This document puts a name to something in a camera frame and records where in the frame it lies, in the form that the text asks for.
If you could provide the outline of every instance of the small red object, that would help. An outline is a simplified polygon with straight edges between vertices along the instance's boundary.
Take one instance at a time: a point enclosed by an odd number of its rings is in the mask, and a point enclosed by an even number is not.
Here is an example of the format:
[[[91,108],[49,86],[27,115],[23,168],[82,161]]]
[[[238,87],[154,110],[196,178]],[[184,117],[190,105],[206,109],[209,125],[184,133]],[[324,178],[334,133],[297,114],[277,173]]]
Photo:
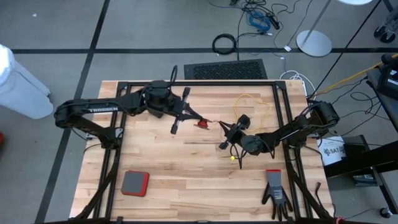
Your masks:
[[[209,130],[208,129],[208,125],[207,125],[207,121],[205,121],[205,120],[198,121],[198,124],[195,124],[195,126],[197,126],[199,128],[203,128],[203,129]]]

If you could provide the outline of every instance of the black glove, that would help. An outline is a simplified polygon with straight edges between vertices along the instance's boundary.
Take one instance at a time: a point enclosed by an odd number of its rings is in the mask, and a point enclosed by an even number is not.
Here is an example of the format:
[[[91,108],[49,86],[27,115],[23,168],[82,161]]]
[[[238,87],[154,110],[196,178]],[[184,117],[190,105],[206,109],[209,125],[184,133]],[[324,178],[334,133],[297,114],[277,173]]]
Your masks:
[[[281,184],[280,170],[266,170],[268,184],[264,196],[262,197],[262,204],[265,205],[269,198],[274,203],[274,211],[272,212],[272,219],[275,219],[276,212],[278,211],[278,219],[282,221],[282,214],[287,219],[287,209],[293,212],[292,204],[287,198],[286,192]]]

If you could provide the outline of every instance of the black floor mat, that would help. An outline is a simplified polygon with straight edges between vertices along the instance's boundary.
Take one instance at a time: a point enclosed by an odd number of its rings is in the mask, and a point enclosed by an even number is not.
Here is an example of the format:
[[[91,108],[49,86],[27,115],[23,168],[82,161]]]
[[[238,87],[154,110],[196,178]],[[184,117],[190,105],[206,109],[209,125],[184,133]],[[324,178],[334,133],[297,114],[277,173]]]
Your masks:
[[[186,80],[267,79],[262,59],[184,65]]]

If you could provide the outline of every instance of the white bin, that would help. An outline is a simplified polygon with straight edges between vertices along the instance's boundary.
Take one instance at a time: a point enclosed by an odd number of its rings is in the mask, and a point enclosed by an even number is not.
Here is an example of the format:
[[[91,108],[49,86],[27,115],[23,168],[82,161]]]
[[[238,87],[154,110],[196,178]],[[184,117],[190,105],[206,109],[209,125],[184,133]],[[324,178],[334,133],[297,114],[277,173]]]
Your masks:
[[[15,61],[11,50],[0,45],[0,105],[40,119],[53,111],[49,94],[43,83]]]

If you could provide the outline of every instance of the white cable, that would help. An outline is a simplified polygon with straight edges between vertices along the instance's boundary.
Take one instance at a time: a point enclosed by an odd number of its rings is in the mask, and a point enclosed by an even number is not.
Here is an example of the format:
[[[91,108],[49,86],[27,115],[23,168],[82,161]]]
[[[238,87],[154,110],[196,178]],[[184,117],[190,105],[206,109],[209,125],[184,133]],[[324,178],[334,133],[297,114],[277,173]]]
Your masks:
[[[303,78],[305,78],[305,79],[310,83],[312,89],[313,89],[314,92],[315,92],[315,87],[314,87],[314,85],[312,84],[312,82],[311,82],[305,75],[299,73],[298,71],[295,71],[295,70],[286,71],[286,72],[284,72],[284,73],[282,73],[282,74],[280,75],[279,79],[283,79],[282,77],[283,77],[284,75],[288,74],[289,72],[294,72],[294,73],[295,73],[294,76],[290,77],[289,79],[291,79],[291,80],[301,80],[301,81],[303,81]]]

